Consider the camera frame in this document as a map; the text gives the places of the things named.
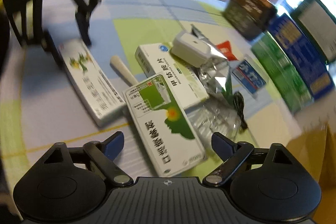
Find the white yellow-flower medicine box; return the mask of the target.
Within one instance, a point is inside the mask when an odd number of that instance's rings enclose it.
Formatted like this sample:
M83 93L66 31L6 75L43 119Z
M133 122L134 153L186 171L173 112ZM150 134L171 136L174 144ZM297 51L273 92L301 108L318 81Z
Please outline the white yellow-flower medicine box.
M80 39L59 46L59 54L77 95L96 124L101 127L126 106L120 93Z

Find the green white medicine box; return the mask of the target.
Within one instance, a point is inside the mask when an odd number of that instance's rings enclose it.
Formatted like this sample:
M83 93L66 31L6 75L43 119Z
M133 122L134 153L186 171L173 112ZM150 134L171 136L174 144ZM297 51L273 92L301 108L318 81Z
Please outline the green white medicine box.
M206 150L164 75L158 73L123 92L155 171L174 177L206 158Z

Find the white mecobalamin tablet box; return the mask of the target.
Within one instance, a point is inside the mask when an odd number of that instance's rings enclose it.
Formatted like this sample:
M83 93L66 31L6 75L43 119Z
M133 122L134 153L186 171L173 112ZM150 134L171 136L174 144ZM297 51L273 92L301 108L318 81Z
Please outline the white mecobalamin tablet box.
M184 109L209 99L209 94L195 72L184 61L170 53L166 44L144 44L137 47L135 58L147 77L161 73Z

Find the clear plastic blister pack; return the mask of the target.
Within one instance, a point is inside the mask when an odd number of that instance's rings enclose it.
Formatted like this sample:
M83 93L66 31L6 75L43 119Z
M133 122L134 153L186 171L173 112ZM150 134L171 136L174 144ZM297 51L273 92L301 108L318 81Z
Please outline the clear plastic blister pack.
M211 148L212 135L219 132L234 140L240 132L241 120L235 109L219 102L207 101L187 110L187 118L206 148Z

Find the open cardboard box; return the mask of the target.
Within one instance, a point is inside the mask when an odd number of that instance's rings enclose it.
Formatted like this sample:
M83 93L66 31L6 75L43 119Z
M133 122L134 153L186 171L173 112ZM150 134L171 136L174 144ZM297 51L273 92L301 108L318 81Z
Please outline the open cardboard box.
M335 223L335 133L324 123L290 140L286 147L321 187L314 220Z

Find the silver foil bag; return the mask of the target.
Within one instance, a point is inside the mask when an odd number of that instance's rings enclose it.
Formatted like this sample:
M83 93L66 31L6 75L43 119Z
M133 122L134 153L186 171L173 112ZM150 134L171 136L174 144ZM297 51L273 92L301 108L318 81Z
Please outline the silver foil bag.
M231 68L228 59L195 25L191 34L210 47L210 58L197 69L198 78L206 92L227 106L233 106Z

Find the blue white tissue pack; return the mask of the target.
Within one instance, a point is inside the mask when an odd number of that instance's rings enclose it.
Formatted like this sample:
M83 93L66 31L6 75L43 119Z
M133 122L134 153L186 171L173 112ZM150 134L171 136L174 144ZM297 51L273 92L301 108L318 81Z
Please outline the blue white tissue pack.
M269 81L268 75L250 55L244 55L233 68L232 74L253 98L258 96Z

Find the green tissue pack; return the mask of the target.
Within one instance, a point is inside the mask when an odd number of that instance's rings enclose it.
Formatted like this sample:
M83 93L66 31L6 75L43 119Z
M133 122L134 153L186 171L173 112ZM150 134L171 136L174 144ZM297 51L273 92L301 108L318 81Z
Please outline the green tissue pack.
M269 32L252 46L251 51L268 73L291 113L313 102L298 71Z

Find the checkered tablecloth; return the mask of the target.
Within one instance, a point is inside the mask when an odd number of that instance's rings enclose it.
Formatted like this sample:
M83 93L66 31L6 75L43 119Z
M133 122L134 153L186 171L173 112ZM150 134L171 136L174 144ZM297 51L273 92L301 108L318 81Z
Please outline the checkered tablecloth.
M142 44L169 44L181 30L196 26L214 44L230 42L233 54L250 54L249 44L222 18L223 5L213 0L102 0L91 17L91 53L118 92L127 83L110 66L119 56L135 77L145 75L135 59ZM248 131L238 135L258 147L287 144L301 130L272 83L252 97L244 96ZM155 176L155 170L127 113L102 128L96 126L78 98L65 71L40 47L21 48L11 38L1 78L1 158L12 189L54 143L78 147L123 132L125 147L117 165L136 178Z

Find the red snack packet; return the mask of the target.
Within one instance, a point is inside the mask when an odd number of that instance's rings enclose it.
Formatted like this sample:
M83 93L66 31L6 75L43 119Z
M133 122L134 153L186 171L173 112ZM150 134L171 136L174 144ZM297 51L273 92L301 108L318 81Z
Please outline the red snack packet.
M228 59L228 61L236 61L236 56L232 53L230 42L227 40L216 45L217 49Z

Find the white square night light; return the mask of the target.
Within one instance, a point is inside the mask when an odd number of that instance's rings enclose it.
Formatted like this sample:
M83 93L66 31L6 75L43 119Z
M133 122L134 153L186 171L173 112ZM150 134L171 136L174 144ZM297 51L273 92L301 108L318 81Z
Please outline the white square night light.
M170 51L173 55L196 68L200 68L211 57L210 46L185 31L177 34Z

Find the blue flat box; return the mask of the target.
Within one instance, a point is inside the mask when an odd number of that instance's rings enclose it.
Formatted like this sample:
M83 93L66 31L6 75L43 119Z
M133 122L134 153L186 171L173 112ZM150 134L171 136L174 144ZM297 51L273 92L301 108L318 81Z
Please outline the blue flat box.
M286 13L269 25L268 32L288 56L314 100L333 90L334 82L318 51Z

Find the black noncm box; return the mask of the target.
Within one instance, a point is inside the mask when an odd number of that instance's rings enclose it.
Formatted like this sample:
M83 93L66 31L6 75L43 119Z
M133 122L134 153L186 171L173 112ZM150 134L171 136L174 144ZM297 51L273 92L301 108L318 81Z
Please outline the black noncm box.
M223 17L248 41L266 31L276 15L276 6L268 0L229 0L223 11Z

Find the dark green flat box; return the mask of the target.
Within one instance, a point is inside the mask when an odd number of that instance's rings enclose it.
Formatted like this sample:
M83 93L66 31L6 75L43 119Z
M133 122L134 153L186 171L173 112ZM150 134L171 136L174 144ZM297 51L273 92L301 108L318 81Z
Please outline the dark green flat box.
M290 17L313 43L327 65L335 61L335 16L321 0L303 0Z

